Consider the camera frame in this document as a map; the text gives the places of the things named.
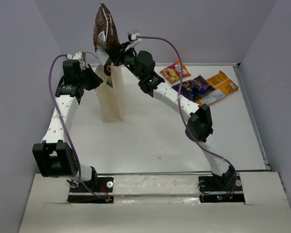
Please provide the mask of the brown Kettle chips bag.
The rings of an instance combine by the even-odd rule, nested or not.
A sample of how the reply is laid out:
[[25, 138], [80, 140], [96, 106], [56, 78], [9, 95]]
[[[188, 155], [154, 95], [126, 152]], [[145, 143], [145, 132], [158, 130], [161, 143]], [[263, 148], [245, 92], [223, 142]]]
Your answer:
[[93, 43], [95, 53], [103, 66], [105, 75], [111, 76], [110, 66], [112, 61], [106, 50], [116, 49], [119, 46], [119, 39], [112, 14], [104, 3], [100, 4], [96, 14]]

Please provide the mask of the beige paper bag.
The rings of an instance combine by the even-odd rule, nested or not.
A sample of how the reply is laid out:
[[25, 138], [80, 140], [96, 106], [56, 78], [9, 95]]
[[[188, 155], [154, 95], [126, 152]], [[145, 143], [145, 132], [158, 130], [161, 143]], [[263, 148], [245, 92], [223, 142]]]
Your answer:
[[103, 80], [103, 83], [95, 91], [99, 100], [102, 121], [121, 122], [125, 116], [125, 88], [122, 70], [113, 63], [110, 68], [113, 88], [106, 84], [108, 76], [105, 75], [103, 66], [100, 64], [95, 69], [95, 73]]

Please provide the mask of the teal snack packet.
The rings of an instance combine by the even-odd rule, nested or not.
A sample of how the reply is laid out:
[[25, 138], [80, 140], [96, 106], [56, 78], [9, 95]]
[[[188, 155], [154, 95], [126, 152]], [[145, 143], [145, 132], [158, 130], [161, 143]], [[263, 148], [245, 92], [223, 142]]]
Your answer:
[[106, 84], [107, 84], [109, 87], [113, 88], [113, 82], [112, 82], [112, 78], [111, 78], [111, 77], [107, 77]]

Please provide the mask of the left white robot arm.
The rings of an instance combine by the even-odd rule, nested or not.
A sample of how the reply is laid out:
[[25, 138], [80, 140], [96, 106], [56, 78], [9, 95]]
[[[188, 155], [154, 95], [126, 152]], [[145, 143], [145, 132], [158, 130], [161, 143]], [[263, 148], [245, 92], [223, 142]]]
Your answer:
[[63, 72], [56, 91], [50, 93], [54, 111], [49, 127], [32, 152], [43, 177], [70, 178], [92, 192], [97, 188], [97, 172], [80, 163], [69, 132], [85, 91], [97, 88], [103, 81], [83, 58], [63, 61]]

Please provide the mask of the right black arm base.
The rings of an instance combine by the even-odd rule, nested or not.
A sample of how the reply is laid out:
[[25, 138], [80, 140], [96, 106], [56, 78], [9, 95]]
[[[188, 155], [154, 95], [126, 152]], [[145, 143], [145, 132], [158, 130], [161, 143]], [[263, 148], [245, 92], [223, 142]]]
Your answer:
[[218, 187], [212, 176], [199, 176], [197, 188], [201, 203], [245, 202], [239, 174], [236, 183], [225, 189]]

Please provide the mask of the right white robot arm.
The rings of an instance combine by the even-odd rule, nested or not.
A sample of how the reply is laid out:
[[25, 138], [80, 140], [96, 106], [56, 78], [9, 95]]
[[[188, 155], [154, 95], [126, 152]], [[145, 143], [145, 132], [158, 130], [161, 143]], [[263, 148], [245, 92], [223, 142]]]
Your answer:
[[136, 53], [133, 45], [126, 42], [115, 49], [107, 49], [106, 53], [115, 66], [125, 66], [138, 79], [138, 86], [144, 93], [180, 114], [187, 137], [201, 148], [210, 165], [214, 186], [231, 193], [236, 186], [237, 174], [231, 162], [218, 153], [210, 107], [188, 100], [166, 83], [155, 72], [155, 62], [149, 52]]

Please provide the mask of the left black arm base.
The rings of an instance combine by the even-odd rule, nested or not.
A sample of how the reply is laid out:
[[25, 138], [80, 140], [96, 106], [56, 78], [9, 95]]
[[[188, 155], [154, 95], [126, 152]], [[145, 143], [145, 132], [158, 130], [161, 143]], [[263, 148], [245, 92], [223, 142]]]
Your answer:
[[98, 176], [97, 185], [92, 182], [84, 182], [85, 186], [72, 179], [66, 180], [69, 183], [67, 201], [77, 204], [109, 204], [113, 203], [113, 176]]

